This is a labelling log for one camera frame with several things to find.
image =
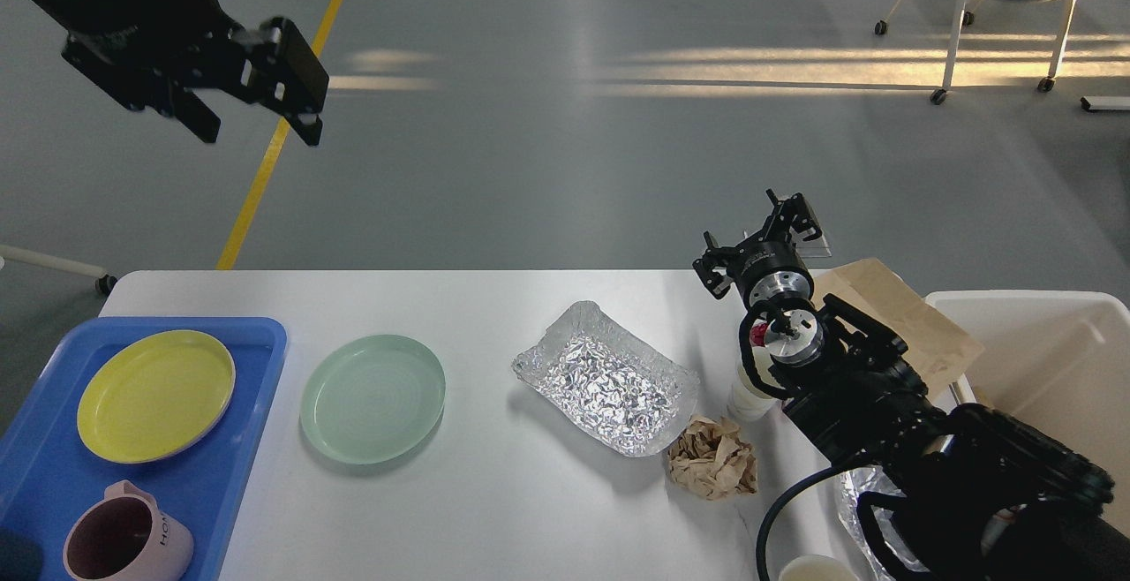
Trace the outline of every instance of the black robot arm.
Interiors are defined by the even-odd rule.
[[[902,496],[864,493],[857,513],[868,546],[898,581],[1109,581],[1130,570],[1130,539],[1102,521],[1113,480],[1085,457],[1040,431],[981,405],[933,407],[903,359],[906,342],[835,295],[811,303],[811,276],[796,255],[797,216],[816,225],[807,203],[789,218],[772,192],[765,227],[734,248],[707,235],[695,270],[719,296],[730,283],[747,310],[739,328],[751,383],[785,401],[784,414],[831,468],[806,478],[771,505],[757,538],[757,570],[768,581],[768,530],[784,503],[808,485],[864,465],[879,466]],[[803,200],[792,196],[789,200]],[[714,272],[725,268],[725,277]],[[760,381],[749,340],[767,328],[770,372]],[[892,524],[929,572],[912,572],[888,548],[875,512]]]
[[[294,23],[245,29],[218,0],[32,0],[67,29],[62,54],[129,111],[153,107],[205,142],[220,121],[193,94],[221,89],[319,144],[329,76]]]

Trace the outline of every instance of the crumpled brown paper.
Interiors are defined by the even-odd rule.
[[[704,500],[756,493],[757,460],[753,445],[738,437],[740,432],[724,417],[715,423],[690,416],[686,431],[667,449],[671,482]]]
[[[984,352],[965,330],[931,307],[879,259],[857,260],[816,277],[812,303],[834,294],[892,328],[906,341],[903,358],[922,378],[933,401]]]

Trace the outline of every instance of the pink mug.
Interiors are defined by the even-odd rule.
[[[127,480],[75,522],[63,565],[77,581],[176,581],[192,560],[192,535]]]

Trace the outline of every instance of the caster wheel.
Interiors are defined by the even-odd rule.
[[[110,275],[106,275],[101,279],[94,281],[94,287],[96,287],[97,290],[101,292],[103,296],[110,296],[110,292],[113,292],[113,288],[116,284],[118,284],[118,277],[111,277]]]

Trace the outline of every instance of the green plate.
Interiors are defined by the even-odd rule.
[[[302,431],[340,462],[383,462],[427,436],[445,391],[443,367],[427,347],[403,336],[362,338],[314,370],[302,396]]]

